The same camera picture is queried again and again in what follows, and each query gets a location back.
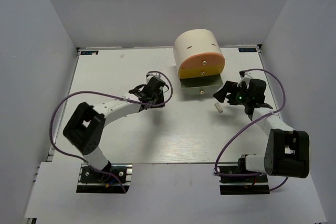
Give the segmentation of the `yellow drawer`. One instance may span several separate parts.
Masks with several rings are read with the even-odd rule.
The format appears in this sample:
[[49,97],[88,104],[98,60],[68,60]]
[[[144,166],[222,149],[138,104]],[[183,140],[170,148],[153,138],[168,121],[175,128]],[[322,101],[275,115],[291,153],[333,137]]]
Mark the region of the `yellow drawer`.
[[180,68],[178,71],[178,76],[180,79],[190,79],[205,76],[214,76],[221,74],[225,65],[212,65],[206,66],[202,65],[195,68]]

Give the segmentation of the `left blue table label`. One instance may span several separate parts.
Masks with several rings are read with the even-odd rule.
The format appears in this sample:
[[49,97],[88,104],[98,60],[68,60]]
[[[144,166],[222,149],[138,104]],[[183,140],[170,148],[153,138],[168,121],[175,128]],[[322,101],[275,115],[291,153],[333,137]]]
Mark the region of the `left blue table label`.
[[98,53],[98,50],[85,50],[80,52],[81,55],[97,55]]

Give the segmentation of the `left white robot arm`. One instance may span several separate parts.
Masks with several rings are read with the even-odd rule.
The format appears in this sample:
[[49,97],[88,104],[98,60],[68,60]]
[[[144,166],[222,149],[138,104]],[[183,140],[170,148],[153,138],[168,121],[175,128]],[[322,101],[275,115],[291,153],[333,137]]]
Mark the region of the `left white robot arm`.
[[163,89],[166,83],[159,77],[148,77],[141,84],[128,91],[120,100],[114,98],[98,105],[80,103],[68,123],[64,137],[81,153],[93,168],[93,176],[101,182],[110,178],[111,163],[99,147],[104,128],[123,117],[143,110],[163,107]]

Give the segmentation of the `right blue table label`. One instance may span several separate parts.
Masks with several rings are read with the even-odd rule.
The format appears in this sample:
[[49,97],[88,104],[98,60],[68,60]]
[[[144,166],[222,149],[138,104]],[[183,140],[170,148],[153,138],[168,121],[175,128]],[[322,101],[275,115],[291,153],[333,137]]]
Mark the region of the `right blue table label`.
[[256,48],[239,48],[239,52],[257,52]]

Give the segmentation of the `orange top drawer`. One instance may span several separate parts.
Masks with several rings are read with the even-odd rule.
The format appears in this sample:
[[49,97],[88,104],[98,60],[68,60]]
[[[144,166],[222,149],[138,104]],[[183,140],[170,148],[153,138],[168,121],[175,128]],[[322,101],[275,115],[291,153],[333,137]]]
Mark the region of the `orange top drawer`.
[[201,66],[223,66],[225,58],[222,54],[216,52],[206,52],[188,57],[183,60],[180,68],[196,68]]

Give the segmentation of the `blue table label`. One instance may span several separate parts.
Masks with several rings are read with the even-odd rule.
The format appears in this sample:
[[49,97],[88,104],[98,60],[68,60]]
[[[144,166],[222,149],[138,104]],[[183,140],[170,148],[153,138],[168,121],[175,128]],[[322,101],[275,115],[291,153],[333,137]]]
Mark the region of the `blue table label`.
[[239,48],[239,52],[257,52],[256,48]]
[[85,50],[80,52],[81,55],[97,55],[98,53],[98,50]]

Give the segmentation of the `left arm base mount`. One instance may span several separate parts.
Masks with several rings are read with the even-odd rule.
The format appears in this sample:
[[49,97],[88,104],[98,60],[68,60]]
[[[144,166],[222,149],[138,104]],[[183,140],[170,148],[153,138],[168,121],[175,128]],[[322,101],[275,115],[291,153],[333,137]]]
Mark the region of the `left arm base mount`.
[[122,189],[120,183],[113,177],[106,174],[97,173],[88,165],[82,164],[76,193],[82,194],[123,194],[127,192],[131,185],[132,164],[113,164],[110,173],[116,176],[123,184],[125,190]]

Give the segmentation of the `grey-green bottom drawer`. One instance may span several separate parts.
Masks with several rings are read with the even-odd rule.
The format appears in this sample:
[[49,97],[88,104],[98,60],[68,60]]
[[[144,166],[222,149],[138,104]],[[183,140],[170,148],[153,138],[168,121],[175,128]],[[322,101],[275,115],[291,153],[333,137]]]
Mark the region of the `grey-green bottom drawer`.
[[181,90],[187,95],[213,95],[223,85],[219,74],[180,79]]

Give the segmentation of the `round beige drawer organizer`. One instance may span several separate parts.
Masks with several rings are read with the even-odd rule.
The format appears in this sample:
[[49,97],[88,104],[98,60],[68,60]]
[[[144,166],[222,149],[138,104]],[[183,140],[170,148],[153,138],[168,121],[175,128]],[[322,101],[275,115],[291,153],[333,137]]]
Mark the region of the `round beige drawer organizer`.
[[183,60],[190,56],[206,52],[222,54],[217,40],[210,30],[193,29],[179,35],[173,46],[173,55],[177,72],[179,72]]

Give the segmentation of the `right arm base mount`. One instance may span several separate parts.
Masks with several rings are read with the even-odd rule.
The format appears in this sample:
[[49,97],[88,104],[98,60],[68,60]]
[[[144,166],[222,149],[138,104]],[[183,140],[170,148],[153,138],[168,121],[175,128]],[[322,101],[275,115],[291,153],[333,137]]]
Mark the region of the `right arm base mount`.
[[[237,164],[219,165],[214,169],[214,175],[225,174],[252,174],[242,170]],[[219,176],[219,189],[221,195],[266,195],[270,194],[268,178],[266,175],[260,176]]]

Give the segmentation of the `grey eraser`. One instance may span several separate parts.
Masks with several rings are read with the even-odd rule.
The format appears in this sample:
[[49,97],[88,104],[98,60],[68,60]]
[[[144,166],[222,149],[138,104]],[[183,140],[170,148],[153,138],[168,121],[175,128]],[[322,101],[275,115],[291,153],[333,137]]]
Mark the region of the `grey eraser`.
[[218,102],[215,103],[215,108],[217,109],[217,111],[219,113],[223,113],[223,108],[222,108],[222,106]]

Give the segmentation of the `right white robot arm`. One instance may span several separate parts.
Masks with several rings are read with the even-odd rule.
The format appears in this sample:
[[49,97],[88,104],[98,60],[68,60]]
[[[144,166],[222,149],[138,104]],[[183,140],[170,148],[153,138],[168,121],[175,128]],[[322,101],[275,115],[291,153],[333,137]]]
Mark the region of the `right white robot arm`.
[[310,167],[310,140],[305,131],[296,131],[284,123],[265,103],[266,82],[260,79],[246,80],[239,83],[226,81],[214,93],[213,97],[220,103],[244,106],[245,114],[251,120],[250,125],[257,124],[268,137],[263,155],[244,154],[238,160],[238,168],[233,173],[215,174],[223,177],[239,177],[247,182],[260,174],[270,176],[306,178]]

